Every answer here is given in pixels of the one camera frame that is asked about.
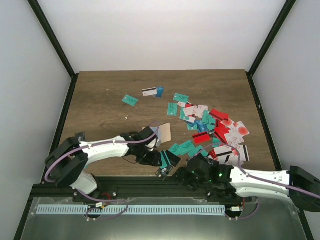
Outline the black card front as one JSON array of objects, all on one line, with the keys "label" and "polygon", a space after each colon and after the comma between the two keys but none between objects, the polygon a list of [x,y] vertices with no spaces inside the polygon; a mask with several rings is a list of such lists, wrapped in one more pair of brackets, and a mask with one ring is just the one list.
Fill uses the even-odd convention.
[{"label": "black card front", "polygon": [[156,172],[155,175],[159,178],[164,180],[165,178],[167,178],[167,176],[169,175],[169,173],[172,171],[174,167],[172,165],[169,165],[167,167],[164,168],[159,168]]}]

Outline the beige leather card holder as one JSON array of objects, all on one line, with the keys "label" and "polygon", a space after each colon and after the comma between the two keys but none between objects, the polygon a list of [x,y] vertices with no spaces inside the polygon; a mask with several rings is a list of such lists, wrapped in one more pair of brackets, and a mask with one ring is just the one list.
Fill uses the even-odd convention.
[{"label": "beige leather card holder", "polygon": [[170,123],[165,123],[159,126],[158,132],[158,141],[160,141],[161,144],[167,143],[171,141],[171,125]]}]

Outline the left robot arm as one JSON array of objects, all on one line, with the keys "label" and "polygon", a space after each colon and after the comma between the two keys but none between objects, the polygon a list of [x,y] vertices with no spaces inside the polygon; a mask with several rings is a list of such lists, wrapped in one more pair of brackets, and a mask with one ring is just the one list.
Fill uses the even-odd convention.
[{"label": "left robot arm", "polygon": [[44,179],[57,188],[71,187],[85,195],[91,202],[97,202],[102,189],[95,177],[84,171],[95,162],[110,158],[134,156],[140,165],[160,166],[158,146],[159,127],[145,127],[140,132],[122,133],[116,137],[100,141],[79,141],[69,137],[45,160],[47,171]]}]

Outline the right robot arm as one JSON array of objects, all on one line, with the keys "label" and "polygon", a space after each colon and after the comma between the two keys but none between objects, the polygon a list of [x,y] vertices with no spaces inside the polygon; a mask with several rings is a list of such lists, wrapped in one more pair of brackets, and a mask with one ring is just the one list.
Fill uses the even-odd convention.
[{"label": "right robot arm", "polygon": [[268,198],[287,201],[303,211],[320,211],[320,180],[298,166],[282,171],[248,170],[198,154],[173,176],[187,190],[216,192],[229,202]]}]

